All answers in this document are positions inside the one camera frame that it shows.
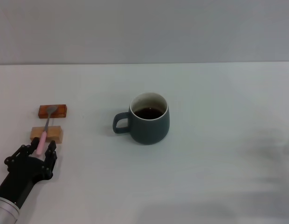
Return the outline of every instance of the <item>white table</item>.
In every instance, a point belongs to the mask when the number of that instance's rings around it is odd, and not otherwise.
[[[158,144],[116,135],[114,116],[154,91],[170,107]],[[289,136],[289,63],[0,66],[4,159],[29,144],[39,105],[67,104],[50,181],[18,224],[283,223],[276,151]]]

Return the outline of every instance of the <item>robotic hand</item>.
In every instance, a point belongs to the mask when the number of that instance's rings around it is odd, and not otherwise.
[[[34,138],[31,145],[22,145],[5,159],[9,174],[0,185],[0,224],[14,224],[33,186],[53,176],[57,159],[55,141],[50,142],[44,161],[29,156],[38,144],[39,138]]]

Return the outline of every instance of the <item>light wooden block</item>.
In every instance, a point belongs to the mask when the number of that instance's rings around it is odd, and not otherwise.
[[[30,139],[33,140],[35,137],[41,137],[44,127],[32,127]],[[63,131],[61,126],[48,126],[46,142],[54,140],[57,144],[62,143]]]

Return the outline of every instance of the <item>dark gray mug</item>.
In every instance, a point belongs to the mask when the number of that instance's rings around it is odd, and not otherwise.
[[[150,114],[152,109],[158,113]],[[128,126],[117,127],[118,121],[126,118]],[[112,128],[117,134],[129,132],[131,137],[141,144],[157,143],[167,135],[169,130],[168,103],[157,93],[143,93],[132,100],[128,112],[115,116]]]

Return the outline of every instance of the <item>coffee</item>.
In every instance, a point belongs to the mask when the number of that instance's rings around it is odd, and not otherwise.
[[[135,111],[134,114],[142,119],[152,120],[161,117],[163,112],[155,108],[147,107],[139,111]]]

